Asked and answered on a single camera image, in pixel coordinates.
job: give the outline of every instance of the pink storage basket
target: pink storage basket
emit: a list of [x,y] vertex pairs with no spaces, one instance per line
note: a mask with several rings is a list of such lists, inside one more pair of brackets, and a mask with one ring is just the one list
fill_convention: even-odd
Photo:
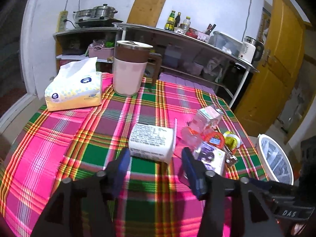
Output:
[[98,57],[98,59],[107,60],[108,58],[113,56],[114,47],[112,48],[104,48],[101,46],[89,46],[89,58]]

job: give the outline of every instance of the green bottle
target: green bottle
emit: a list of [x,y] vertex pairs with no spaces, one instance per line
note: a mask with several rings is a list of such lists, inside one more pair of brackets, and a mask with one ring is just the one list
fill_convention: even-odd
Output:
[[167,20],[167,23],[165,24],[165,30],[173,31],[173,25],[174,25],[174,14],[176,11],[171,11],[170,16]]

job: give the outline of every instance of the yellow tissue packaging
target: yellow tissue packaging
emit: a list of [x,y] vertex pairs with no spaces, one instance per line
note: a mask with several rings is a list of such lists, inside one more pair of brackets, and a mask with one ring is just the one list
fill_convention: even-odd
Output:
[[49,111],[98,106],[102,100],[102,73],[97,72],[97,57],[72,61],[60,67],[45,90]]

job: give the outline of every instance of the green vegetable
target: green vegetable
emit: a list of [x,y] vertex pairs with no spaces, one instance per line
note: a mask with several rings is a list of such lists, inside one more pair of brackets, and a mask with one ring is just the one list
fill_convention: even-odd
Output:
[[106,48],[112,48],[112,47],[114,47],[114,42],[106,42],[106,43],[105,43],[105,47],[106,47]]

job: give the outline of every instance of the white trash can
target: white trash can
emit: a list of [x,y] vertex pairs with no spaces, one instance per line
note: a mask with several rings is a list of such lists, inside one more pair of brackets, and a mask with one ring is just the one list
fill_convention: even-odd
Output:
[[293,185],[293,170],[288,157],[271,137],[258,135],[256,150],[261,164],[271,180]]

